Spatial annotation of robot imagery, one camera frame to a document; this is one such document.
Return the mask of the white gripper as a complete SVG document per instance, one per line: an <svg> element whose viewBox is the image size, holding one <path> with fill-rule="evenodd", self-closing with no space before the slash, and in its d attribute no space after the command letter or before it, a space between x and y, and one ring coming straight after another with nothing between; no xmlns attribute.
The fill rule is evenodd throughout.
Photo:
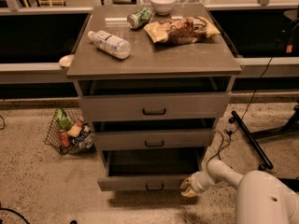
<svg viewBox="0 0 299 224"><path fill-rule="evenodd" d="M207 171L196 172L181 182L180 187L186 189L181 192L181 195L187 198L196 197L197 194L207 191L214 184L215 179Z"/></svg>

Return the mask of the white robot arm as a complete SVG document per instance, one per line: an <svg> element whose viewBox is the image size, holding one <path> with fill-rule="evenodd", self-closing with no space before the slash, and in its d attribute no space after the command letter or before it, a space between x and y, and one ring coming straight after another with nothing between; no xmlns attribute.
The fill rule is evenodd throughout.
<svg viewBox="0 0 299 224"><path fill-rule="evenodd" d="M181 195L195 197L226 182L237 190L236 224L299 224L299 194L262 171L242 175L220 160L210 161L180 184Z"/></svg>

